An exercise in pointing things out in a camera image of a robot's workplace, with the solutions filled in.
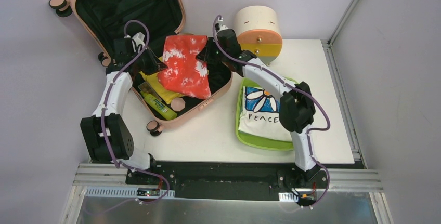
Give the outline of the pink hard-shell suitcase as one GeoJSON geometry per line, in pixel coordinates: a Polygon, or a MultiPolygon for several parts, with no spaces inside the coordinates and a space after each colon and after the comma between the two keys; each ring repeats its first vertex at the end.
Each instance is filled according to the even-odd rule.
{"type": "MultiPolygon", "coordinates": [[[[163,62],[166,37],[181,34],[185,23],[185,11],[181,0],[50,0],[49,5],[60,17],[75,14],[92,35],[102,52],[99,61],[105,67],[114,53],[114,40],[126,35],[133,37],[142,32],[149,38],[146,44],[163,62]]],[[[207,64],[211,97],[198,99],[183,96],[186,106],[176,112],[177,117],[166,120],[144,101],[138,85],[145,80],[138,73],[132,76],[133,91],[144,106],[153,114],[154,120],[147,125],[153,136],[163,128],[174,128],[194,117],[204,106],[221,97],[230,88],[232,73],[223,64],[207,64]]]]}

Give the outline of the green plastic tray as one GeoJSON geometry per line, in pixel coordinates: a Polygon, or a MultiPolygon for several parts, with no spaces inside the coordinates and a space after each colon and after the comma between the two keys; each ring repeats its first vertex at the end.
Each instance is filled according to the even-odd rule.
{"type": "Polygon", "coordinates": [[[254,148],[259,148],[259,149],[265,149],[265,150],[272,150],[272,151],[292,151],[294,150],[294,145],[292,143],[292,141],[290,142],[285,142],[285,141],[277,141],[277,140],[272,140],[272,139],[268,139],[268,138],[262,138],[262,137],[257,137],[257,136],[253,136],[250,134],[245,134],[245,133],[241,133],[238,131],[238,126],[239,126],[239,115],[240,115],[240,110],[241,110],[241,99],[242,99],[242,92],[243,92],[243,87],[244,86],[252,86],[252,87],[260,87],[262,88],[259,84],[255,83],[254,81],[244,78],[241,81],[241,85],[239,88],[239,93],[238,93],[238,100],[237,100],[237,106],[236,106],[236,120],[235,120],[235,130],[236,130],[236,135],[239,139],[239,141],[241,141],[242,143],[254,147],[254,148]]]}

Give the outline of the white peace daisy shirt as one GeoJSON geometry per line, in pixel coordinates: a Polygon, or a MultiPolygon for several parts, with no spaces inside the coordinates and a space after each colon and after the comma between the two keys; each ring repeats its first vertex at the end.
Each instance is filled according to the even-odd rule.
{"type": "Polygon", "coordinates": [[[291,136],[280,123],[279,102],[267,90],[244,86],[238,131],[257,137],[290,142],[291,136]]]}

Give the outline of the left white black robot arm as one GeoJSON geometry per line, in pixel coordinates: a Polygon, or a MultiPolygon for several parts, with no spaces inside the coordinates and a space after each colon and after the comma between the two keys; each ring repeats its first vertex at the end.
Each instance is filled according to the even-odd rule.
{"type": "Polygon", "coordinates": [[[138,177],[154,184],[159,171],[151,166],[152,155],[134,146],[122,112],[137,71],[153,74],[166,68],[146,46],[149,38],[142,33],[114,40],[114,56],[106,67],[106,86],[98,107],[80,122],[80,128],[93,162],[125,164],[140,169],[138,177]]]}

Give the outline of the cream three-drawer round cabinet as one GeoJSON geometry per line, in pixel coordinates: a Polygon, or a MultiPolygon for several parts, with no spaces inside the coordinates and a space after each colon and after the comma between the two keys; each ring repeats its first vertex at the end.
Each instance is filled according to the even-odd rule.
{"type": "Polygon", "coordinates": [[[249,50],[266,65],[270,65],[280,54],[282,36],[276,12],[267,6],[248,6],[239,10],[233,27],[238,43],[249,50]]]}

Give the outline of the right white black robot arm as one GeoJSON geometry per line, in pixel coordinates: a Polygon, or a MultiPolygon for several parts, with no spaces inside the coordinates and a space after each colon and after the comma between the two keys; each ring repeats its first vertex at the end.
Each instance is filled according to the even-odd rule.
{"type": "Polygon", "coordinates": [[[197,59],[223,64],[230,71],[248,78],[267,90],[279,103],[279,121],[289,131],[294,145],[296,183],[307,188],[316,181],[320,166],[314,157],[309,137],[317,101],[307,83],[299,84],[273,72],[254,53],[241,49],[232,29],[213,30],[197,59]]]}

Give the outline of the yellow cloth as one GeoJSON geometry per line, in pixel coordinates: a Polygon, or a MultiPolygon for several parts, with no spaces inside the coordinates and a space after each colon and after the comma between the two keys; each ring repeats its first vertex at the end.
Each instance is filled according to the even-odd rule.
{"type": "Polygon", "coordinates": [[[174,98],[178,98],[178,97],[182,97],[184,95],[168,90],[166,89],[161,82],[164,82],[166,79],[166,76],[172,75],[173,74],[173,68],[167,68],[166,70],[159,72],[159,73],[155,73],[152,75],[146,75],[143,72],[139,72],[139,74],[141,75],[141,77],[147,81],[151,87],[157,92],[158,96],[166,103],[166,104],[171,104],[171,101],[174,98]]]}

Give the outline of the red white tie-dye cloth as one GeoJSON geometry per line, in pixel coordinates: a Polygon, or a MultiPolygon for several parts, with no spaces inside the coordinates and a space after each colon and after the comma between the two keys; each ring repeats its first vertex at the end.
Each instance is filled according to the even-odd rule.
{"type": "Polygon", "coordinates": [[[166,37],[162,58],[167,69],[157,75],[165,89],[198,99],[211,97],[207,63],[197,59],[207,41],[206,35],[166,37]]]}

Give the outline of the yellow green spray bottle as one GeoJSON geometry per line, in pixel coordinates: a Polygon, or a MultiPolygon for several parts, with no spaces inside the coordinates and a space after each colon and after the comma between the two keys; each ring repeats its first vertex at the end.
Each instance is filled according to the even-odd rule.
{"type": "Polygon", "coordinates": [[[144,101],[147,105],[151,106],[156,112],[158,112],[162,117],[166,120],[173,120],[177,117],[177,113],[174,112],[167,105],[163,104],[159,99],[157,99],[154,95],[149,94],[147,92],[140,92],[144,101]]]}

